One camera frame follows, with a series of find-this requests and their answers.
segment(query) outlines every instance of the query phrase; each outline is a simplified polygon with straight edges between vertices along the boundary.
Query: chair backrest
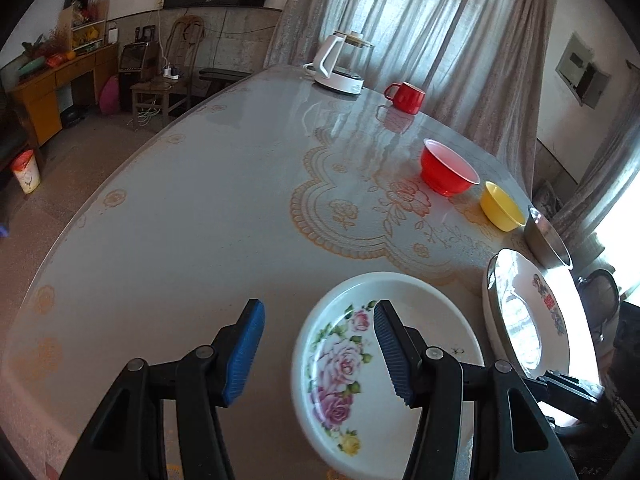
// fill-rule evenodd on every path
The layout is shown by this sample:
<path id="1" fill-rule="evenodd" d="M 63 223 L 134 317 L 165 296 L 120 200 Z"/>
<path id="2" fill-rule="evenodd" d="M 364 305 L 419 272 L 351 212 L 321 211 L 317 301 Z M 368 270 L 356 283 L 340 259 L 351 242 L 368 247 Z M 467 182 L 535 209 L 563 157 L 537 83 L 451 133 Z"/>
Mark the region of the chair backrest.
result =
<path id="1" fill-rule="evenodd" d="M 180 73 L 191 78 L 198 47 L 204 36 L 204 20 L 200 16 L 181 16 L 174 22 L 166 40 L 164 55 Z"/>
<path id="2" fill-rule="evenodd" d="M 598 343 L 602 340 L 604 324 L 616 315 L 620 307 L 618 285 L 608 270 L 597 269 L 587 278 L 579 278 L 576 287 L 592 339 Z"/>

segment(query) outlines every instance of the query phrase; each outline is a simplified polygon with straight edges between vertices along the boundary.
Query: red bowl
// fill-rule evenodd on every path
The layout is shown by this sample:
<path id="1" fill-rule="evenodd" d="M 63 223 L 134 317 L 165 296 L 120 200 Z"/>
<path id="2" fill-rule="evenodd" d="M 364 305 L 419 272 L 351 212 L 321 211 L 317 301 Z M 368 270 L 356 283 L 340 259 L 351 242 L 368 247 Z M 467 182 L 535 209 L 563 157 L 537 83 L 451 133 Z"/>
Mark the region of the red bowl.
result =
<path id="1" fill-rule="evenodd" d="M 471 164 L 437 140 L 424 139 L 420 164 L 422 179 L 441 195 L 453 196 L 473 184 L 480 184 L 480 177 Z"/>

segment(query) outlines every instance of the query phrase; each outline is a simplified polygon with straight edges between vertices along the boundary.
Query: chair leg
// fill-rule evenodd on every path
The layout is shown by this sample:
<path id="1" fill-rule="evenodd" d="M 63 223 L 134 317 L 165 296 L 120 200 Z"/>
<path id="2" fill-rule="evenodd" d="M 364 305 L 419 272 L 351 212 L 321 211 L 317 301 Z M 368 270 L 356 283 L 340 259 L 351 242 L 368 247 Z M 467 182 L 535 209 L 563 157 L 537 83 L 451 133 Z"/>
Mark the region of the chair leg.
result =
<path id="1" fill-rule="evenodd" d="M 169 124 L 169 94 L 162 96 L 162 127 L 165 128 Z"/>
<path id="2" fill-rule="evenodd" d="M 133 113 L 133 129 L 137 130 L 140 124 L 138 123 L 138 92 L 135 90 L 131 92 L 131 110 Z"/>

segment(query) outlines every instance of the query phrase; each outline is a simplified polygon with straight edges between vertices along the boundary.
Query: red mug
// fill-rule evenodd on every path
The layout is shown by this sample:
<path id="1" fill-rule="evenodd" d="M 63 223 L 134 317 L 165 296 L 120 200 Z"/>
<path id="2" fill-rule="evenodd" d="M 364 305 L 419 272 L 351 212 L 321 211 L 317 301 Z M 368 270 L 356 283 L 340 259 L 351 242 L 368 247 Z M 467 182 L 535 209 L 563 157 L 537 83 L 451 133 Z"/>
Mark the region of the red mug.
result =
<path id="1" fill-rule="evenodd" d="M 390 97 L 388 92 L 394 86 L 397 86 L 398 90 L 396 90 L 393 97 Z M 424 101 L 424 92 L 418 87 L 410 85 L 405 81 L 402 84 L 393 83 L 389 85 L 385 90 L 385 97 L 390 101 L 393 101 L 394 106 L 399 110 L 415 115 L 420 111 L 420 107 Z"/>

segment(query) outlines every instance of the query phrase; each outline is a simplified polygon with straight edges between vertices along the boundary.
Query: screw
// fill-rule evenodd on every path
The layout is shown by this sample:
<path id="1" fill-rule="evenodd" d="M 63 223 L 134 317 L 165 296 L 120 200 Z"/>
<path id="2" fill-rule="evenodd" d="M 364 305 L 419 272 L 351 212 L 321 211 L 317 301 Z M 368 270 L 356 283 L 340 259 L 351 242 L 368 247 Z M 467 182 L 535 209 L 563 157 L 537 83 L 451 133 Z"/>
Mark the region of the screw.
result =
<path id="1" fill-rule="evenodd" d="M 495 362 L 495 369 L 498 370 L 501 374 L 508 374 L 511 372 L 511 365 L 507 361 L 497 360 Z"/>
<path id="2" fill-rule="evenodd" d="M 433 359 L 434 361 L 437 361 L 438 359 L 442 359 L 444 357 L 444 352 L 437 346 L 431 346 L 427 348 L 426 354 L 429 359 Z"/>
<path id="3" fill-rule="evenodd" d="M 196 348 L 196 356 L 200 359 L 208 359 L 213 355 L 213 348 L 209 345 L 198 346 Z"/>
<path id="4" fill-rule="evenodd" d="M 127 370 L 129 370 L 129 372 L 137 372 L 139 370 L 142 370 L 142 367 L 144 365 L 145 362 L 139 357 L 136 357 L 135 359 L 132 359 L 127 363 Z"/>

